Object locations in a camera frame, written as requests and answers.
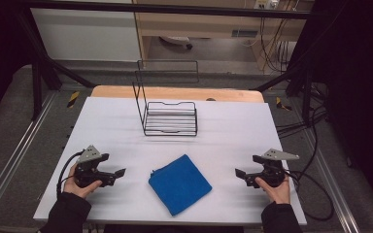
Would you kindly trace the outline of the black metal frame bar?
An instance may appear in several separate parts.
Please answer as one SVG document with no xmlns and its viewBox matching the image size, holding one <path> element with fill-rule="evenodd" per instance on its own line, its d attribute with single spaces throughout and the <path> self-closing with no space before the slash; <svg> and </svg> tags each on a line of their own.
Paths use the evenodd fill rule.
<svg viewBox="0 0 373 233">
<path fill-rule="evenodd" d="M 154 4 L 126 4 L 126 3 L 102 3 L 80 2 L 61 0 L 17 0 L 28 8 L 99 11 L 99 12 L 124 12 L 124 13 L 151 13 L 151 14 L 178 14 L 199 16 L 224 16 L 224 17 L 264 17 L 264 18 L 289 18 L 308 19 L 313 14 L 309 12 L 267 11 L 229 9 L 220 7 L 154 5 Z"/>
</svg>

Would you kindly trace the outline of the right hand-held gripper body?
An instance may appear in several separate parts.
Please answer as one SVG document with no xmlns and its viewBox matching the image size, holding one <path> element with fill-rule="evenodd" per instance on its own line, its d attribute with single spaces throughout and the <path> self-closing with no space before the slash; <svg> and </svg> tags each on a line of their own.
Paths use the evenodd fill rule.
<svg viewBox="0 0 373 233">
<path fill-rule="evenodd" d="M 285 178 L 284 160 L 297 160 L 299 156 L 281 150 L 270 149 L 263 155 L 254 155 L 253 162 L 261 164 L 263 170 L 255 173 L 256 178 L 263 179 L 272 187 L 278 187 Z"/>
</svg>

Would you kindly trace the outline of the white chair base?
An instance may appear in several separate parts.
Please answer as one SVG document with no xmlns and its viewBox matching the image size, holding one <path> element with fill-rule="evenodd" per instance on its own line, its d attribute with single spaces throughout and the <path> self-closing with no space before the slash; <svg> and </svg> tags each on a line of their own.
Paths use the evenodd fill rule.
<svg viewBox="0 0 373 233">
<path fill-rule="evenodd" d="M 161 36 L 161 40 L 173 44 L 173 45 L 178 45 L 178 46 L 183 46 L 187 50 L 191 50 L 193 48 L 193 45 L 190 43 L 189 37 L 166 37 L 166 36 Z"/>
</svg>

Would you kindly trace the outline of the wooden table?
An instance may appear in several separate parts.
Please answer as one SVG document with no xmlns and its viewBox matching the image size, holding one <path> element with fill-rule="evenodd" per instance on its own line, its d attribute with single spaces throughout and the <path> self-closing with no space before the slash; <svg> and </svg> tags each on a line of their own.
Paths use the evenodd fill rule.
<svg viewBox="0 0 373 233">
<path fill-rule="evenodd" d="M 138 91 L 138 88 L 133 87 L 132 85 L 98 85 L 92 90 L 90 96 L 132 98 Z M 215 99 L 216 101 L 222 102 L 264 102 L 262 94 L 254 90 L 146 86 L 139 92 L 140 94 L 145 93 L 147 98 L 152 99 L 179 99 L 199 101 Z"/>
</svg>

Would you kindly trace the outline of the blue cloth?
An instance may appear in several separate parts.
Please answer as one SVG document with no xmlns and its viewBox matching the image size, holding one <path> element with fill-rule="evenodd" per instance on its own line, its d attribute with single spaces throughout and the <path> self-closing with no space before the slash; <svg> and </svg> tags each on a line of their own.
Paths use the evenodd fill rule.
<svg viewBox="0 0 373 233">
<path fill-rule="evenodd" d="M 183 212 L 212 190 L 186 154 L 154 170 L 149 184 L 172 216 Z"/>
</svg>

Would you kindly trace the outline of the light wooden desk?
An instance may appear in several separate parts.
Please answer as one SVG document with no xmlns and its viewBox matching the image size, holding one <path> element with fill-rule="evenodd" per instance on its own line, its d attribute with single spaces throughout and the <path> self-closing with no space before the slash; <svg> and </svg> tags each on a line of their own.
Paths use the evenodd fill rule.
<svg viewBox="0 0 373 233">
<path fill-rule="evenodd" d="M 135 4 L 182 5 L 199 7 L 220 7 L 229 9 L 258 10 L 255 0 L 132 0 Z M 280 0 L 274 10 L 309 12 L 315 0 Z M 298 40 L 304 27 L 303 19 L 280 19 L 264 17 L 224 17 L 178 14 L 137 13 L 142 57 L 149 57 L 149 44 L 152 37 L 195 37 L 243 39 L 244 45 L 251 48 L 258 69 L 264 71 L 278 60 L 277 48 L 282 42 Z"/>
</svg>

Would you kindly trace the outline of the black metal frame stand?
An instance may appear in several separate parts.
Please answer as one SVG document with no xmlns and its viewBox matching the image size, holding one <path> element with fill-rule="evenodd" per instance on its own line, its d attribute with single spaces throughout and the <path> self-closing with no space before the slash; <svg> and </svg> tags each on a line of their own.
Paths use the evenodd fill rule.
<svg viewBox="0 0 373 233">
<path fill-rule="evenodd" d="M 312 121 L 310 120 L 310 103 L 311 103 L 311 90 L 312 90 L 312 76 L 313 76 L 313 64 L 311 60 L 298 61 L 291 68 L 286 70 L 282 75 L 255 87 L 254 90 L 263 92 L 268 88 L 281 83 L 284 80 L 289 80 L 289 84 L 286 89 L 287 96 L 295 96 L 300 91 L 303 91 L 302 97 L 302 108 L 301 108 L 301 119 L 303 122 L 310 126 Z"/>
<path fill-rule="evenodd" d="M 25 46 L 27 55 L 31 59 L 33 120 L 37 119 L 43 110 L 42 82 L 46 83 L 49 90 L 59 90 L 62 87 L 57 71 L 85 87 L 96 87 L 95 83 L 82 78 L 50 58 L 29 9 L 20 8 L 14 11 L 14 17 L 18 25 L 20 41 Z"/>
</svg>

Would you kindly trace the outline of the white table cover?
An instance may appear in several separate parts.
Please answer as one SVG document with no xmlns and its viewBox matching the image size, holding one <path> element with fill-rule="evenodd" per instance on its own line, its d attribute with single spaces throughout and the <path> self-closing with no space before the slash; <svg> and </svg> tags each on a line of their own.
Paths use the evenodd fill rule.
<svg viewBox="0 0 373 233">
<path fill-rule="evenodd" d="M 114 185 L 88 197 L 89 220 L 125 224 L 257 225 L 269 199 L 248 187 L 236 170 L 261 171 L 254 155 L 279 149 L 281 143 L 265 103 L 199 101 L 196 136 L 147 136 L 131 98 L 89 97 L 55 168 L 68 170 L 67 159 L 89 145 L 109 156 L 102 171 L 123 169 Z M 171 216 L 149 184 L 152 171 L 188 155 L 211 185 L 211 191 Z"/>
</svg>

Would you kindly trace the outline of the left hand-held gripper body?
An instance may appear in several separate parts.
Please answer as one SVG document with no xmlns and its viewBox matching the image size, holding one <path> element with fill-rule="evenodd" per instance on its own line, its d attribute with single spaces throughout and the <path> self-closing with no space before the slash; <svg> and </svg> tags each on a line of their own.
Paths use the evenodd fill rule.
<svg viewBox="0 0 373 233">
<path fill-rule="evenodd" d="M 107 180 L 114 173 L 101 172 L 97 169 L 101 162 L 107 161 L 109 154 L 101 153 L 94 145 L 88 146 L 77 160 L 75 169 L 76 184 L 86 187 L 95 181 L 101 181 L 101 186 L 107 186 Z"/>
</svg>

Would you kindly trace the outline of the aluminium floor rail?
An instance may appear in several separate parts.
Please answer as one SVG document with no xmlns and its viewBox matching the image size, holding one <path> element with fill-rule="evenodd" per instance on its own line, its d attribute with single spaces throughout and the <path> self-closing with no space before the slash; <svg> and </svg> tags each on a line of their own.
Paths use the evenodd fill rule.
<svg viewBox="0 0 373 233">
<path fill-rule="evenodd" d="M 331 200 L 333 201 L 333 207 L 336 215 L 344 229 L 345 233 L 359 233 L 359 227 L 356 220 L 347 204 L 344 195 L 335 180 L 335 177 L 330 171 L 328 164 L 326 163 L 323 153 L 318 147 L 318 137 L 314 135 L 314 131 L 309 128 L 305 131 L 305 138 L 307 139 L 310 148 L 312 149 L 315 158 L 313 161 L 319 171 L 322 178 L 324 187 L 326 188 Z"/>
<path fill-rule="evenodd" d="M 29 123 L 25 133 L 19 140 L 17 147 L 12 152 L 4 169 L 0 173 L 0 199 L 3 196 L 3 193 L 5 192 L 7 186 L 9 185 L 14 173 L 16 172 L 18 165 L 20 164 L 31 143 L 33 142 L 35 135 L 40 129 L 43 121 L 45 120 L 48 112 L 51 109 L 54 99 L 57 96 L 57 91 L 50 91 L 47 94 L 44 103 L 42 104 L 43 110 L 38 114 L 36 119 L 32 120 Z"/>
</svg>

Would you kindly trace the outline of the white power strip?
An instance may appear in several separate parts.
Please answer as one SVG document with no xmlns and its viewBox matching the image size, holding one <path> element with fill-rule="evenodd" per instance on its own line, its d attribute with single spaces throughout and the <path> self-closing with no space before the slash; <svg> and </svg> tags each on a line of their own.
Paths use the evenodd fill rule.
<svg viewBox="0 0 373 233">
<path fill-rule="evenodd" d="M 255 0 L 254 8 L 259 10 L 274 10 L 278 7 L 280 0 Z"/>
</svg>

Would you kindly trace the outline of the person's right hand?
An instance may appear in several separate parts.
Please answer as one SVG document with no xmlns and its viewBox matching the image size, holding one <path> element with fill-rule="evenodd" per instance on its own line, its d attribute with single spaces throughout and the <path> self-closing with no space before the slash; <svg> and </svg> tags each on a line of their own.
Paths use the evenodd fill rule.
<svg viewBox="0 0 373 233">
<path fill-rule="evenodd" d="M 288 177 L 285 177 L 282 183 L 277 187 L 270 186 L 262 178 L 256 178 L 255 182 L 261 189 L 266 192 L 271 202 L 275 202 L 276 204 L 290 203 L 290 188 Z"/>
</svg>

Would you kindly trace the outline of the black wire rack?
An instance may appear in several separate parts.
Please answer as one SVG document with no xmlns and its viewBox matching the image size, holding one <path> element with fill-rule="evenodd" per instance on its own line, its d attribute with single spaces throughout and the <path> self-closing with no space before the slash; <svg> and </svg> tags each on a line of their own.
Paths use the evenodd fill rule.
<svg viewBox="0 0 373 233">
<path fill-rule="evenodd" d="M 145 136 L 189 136 L 198 132 L 196 105 L 151 97 L 153 87 L 180 87 L 199 83 L 196 60 L 141 59 L 132 83 Z"/>
</svg>

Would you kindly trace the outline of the person's left hand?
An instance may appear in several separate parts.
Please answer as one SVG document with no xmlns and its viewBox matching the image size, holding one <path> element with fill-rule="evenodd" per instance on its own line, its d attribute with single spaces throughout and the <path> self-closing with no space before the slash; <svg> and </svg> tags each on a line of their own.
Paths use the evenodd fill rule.
<svg viewBox="0 0 373 233">
<path fill-rule="evenodd" d="M 86 199 L 86 197 L 95 191 L 101 184 L 101 181 L 95 181 L 91 183 L 90 185 L 86 187 L 79 187 L 75 183 L 75 169 L 76 169 L 76 164 L 74 164 L 69 171 L 69 175 L 67 180 L 65 181 L 63 191 L 67 193 L 72 193 L 75 194 L 83 199 Z"/>
</svg>

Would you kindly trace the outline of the yellow black striped tape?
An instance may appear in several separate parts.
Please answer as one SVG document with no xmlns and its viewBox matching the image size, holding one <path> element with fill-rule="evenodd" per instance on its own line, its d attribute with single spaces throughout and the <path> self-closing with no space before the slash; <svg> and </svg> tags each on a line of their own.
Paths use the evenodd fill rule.
<svg viewBox="0 0 373 233">
<path fill-rule="evenodd" d="M 276 97 L 276 107 L 286 111 L 292 111 L 292 107 L 284 105 L 280 97 Z"/>
<path fill-rule="evenodd" d="M 68 104 L 67 104 L 67 108 L 73 108 L 76 100 L 78 99 L 80 95 L 80 92 L 79 91 L 74 91 L 68 101 Z"/>
</svg>

